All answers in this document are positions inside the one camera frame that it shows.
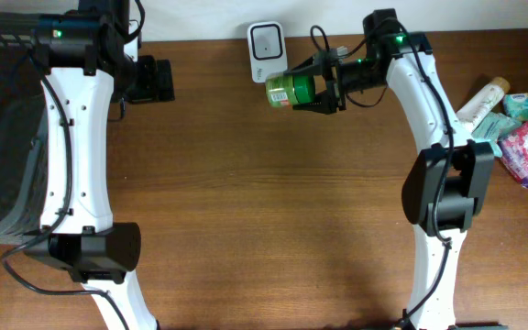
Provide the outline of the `green lid jar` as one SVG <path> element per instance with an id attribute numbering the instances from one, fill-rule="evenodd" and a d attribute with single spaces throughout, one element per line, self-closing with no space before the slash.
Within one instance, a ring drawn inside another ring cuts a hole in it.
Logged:
<path id="1" fill-rule="evenodd" d="M 313 76 L 277 74 L 265 81 L 265 87 L 272 107 L 309 104 L 315 98 Z"/>

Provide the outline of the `green white pocket tissue pack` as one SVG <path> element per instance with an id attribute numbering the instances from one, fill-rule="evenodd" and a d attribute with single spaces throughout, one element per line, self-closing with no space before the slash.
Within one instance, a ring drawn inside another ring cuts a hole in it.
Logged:
<path id="1" fill-rule="evenodd" d="M 528 121 L 528 93 L 506 94 L 502 104 L 506 116 L 521 122 Z"/>

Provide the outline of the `white tube package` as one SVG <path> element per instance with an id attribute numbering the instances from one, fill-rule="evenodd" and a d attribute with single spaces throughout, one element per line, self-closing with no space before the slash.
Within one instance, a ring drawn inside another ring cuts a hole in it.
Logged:
<path id="1" fill-rule="evenodd" d="M 459 123 L 467 131 L 473 132 L 492 108 L 509 92 L 510 87 L 510 83 L 505 78 L 493 78 L 456 112 Z"/>

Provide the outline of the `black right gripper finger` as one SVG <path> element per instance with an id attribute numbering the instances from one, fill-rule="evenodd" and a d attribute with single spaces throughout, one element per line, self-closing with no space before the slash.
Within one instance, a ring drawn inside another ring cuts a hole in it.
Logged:
<path id="1" fill-rule="evenodd" d="M 288 69 L 285 76 L 322 76 L 325 77 L 328 69 L 328 53 L 317 52 L 301 64 Z"/>
<path id="2" fill-rule="evenodd" d="M 296 104 L 292 109 L 294 111 L 308 111 L 317 114 L 334 114 L 337 112 L 337 99 L 332 93 L 325 90 L 318 93 L 312 102 Z"/>

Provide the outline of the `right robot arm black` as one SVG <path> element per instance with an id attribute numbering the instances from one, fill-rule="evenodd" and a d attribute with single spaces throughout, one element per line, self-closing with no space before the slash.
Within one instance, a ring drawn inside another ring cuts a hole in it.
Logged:
<path id="1" fill-rule="evenodd" d="M 394 9 L 363 20 L 364 38 L 353 52 L 319 47 L 285 77 L 323 78 L 324 91 L 297 111 L 331 115 L 350 95 L 376 87 L 392 90 L 411 128 L 417 158 L 402 186 L 401 201 L 414 234 L 411 298 L 395 329 L 456 329 L 454 294 L 460 250 L 482 209 L 494 163 L 491 146 L 459 123 L 439 81 L 433 49 L 423 32 L 410 32 Z"/>

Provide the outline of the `teal pouch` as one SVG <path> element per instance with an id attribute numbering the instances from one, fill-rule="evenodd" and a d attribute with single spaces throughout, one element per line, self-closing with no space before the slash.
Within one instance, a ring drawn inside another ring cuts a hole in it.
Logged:
<path id="1" fill-rule="evenodd" d="M 477 142 L 488 142 L 496 158 L 502 157 L 502 150 L 498 145 L 499 138 L 520 127 L 522 122 L 501 113 L 488 113 L 472 132 Z"/>

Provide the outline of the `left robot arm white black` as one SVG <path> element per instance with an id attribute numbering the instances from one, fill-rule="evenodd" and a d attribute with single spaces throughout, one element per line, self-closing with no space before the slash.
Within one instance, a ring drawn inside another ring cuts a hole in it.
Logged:
<path id="1" fill-rule="evenodd" d="M 141 22 L 128 1 L 82 1 L 34 26 L 28 57 L 48 113 L 48 183 L 38 229 L 16 251 L 68 273 L 110 329 L 156 329 L 136 268 L 141 233 L 115 221 L 106 177 L 111 103 L 161 100 L 166 61 L 139 57 Z"/>

